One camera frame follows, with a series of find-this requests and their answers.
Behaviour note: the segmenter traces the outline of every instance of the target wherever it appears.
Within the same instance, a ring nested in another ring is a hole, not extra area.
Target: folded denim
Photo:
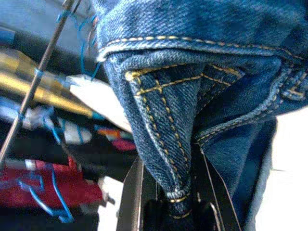
[[[225,180],[241,226],[253,230],[275,116],[308,103],[307,6],[92,1],[98,61],[166,197],[190,193],[191,143],[197,143]],[[177,217],[190,209],[177,208]]]

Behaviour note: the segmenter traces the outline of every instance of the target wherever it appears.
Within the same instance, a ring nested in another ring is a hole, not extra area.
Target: denim fabric
[[[190,193],[191,143],[197,143],[224,178],[242,227],[250,229],[247,219],[254,219],[258,207],[254,195],[262,190],[258,182],[266,172],[261,169],[274,118],[308,103],[305,4],[93,4],[98,61],[125,109],[139,155],[166,197]],[[168,213],[174,221],[167,222],[170,230],[181,218],[193,230],[186,200],[173,203]]]

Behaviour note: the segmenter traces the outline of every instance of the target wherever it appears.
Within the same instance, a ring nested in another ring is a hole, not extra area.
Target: jeans
[[[254,230],[275,116],[307,104],[307,6],[277,0],[92,0],[98,61],[170,205],[166,230],[194,230],[191,144]]]

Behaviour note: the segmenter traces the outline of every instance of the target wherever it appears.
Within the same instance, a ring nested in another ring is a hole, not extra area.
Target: yellow object
[[[8,48],[0,49],[0,70],[5,70],[13,74],[26,75],[31,81],[34,77],[34,68],[37,64],[28,56],[17,50]],[[61,91],[69,92],[61,83],[54,79],[53,74],[44,72],[40,84],[49,87],[56,93]]]
[[[24,96],[29,91],[30,84],[26,81],[18,79],[17,76],[10,73],[0,72],[0,88]],[[76,114],[81,114],[88,117],[93,116],[93,111],[90,108],[55,95],[40,86],[35,91],[34,100],[40,103],[53,105]]]

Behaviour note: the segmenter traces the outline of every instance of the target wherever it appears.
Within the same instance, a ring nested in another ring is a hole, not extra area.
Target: metal rod
[[[73,6],[74,0],[65,0],[63,3],[63,7],[64,7],[64,11],[70,11],[72,6]],[[38,71],[35,73],[35,76],[32,80],[31,83],[31,87],[29,92],[26,94],[26,96],[24,97],[24,100],[21,104],[20,110],[19,110],[19,116],[14,120],[10,131],[8,133],[8,135],[6,136],[6,139],[3,143],[3,146],[1,148],[0,151],[0,167],[3,167],[3,163],[4,163],[4,158],[5,155],[7,154],[15,136],[17,131],[19,130],[21,124],[22,124],[22,120],[23,117],[26,113],[27,108],[29,107],[30,101],[33,99],[34,93],[40,83],[40,78],[41,78],[41,74],[40,72],[45,71],[47,64],[49,62],[49,59],[51,57],[52,51],[54,50],[56,43],[58,41],[58,38],[61,34],[61,31],[65,25],[66,19],[68,17],[68,14],[63,14],[62,17],[60,18],[60,21],[53,33],[53,36],[45,50],[45,53],[43,55],[43,58],[41,59],[40,63],[39,63],[39,67],[38,67]]]

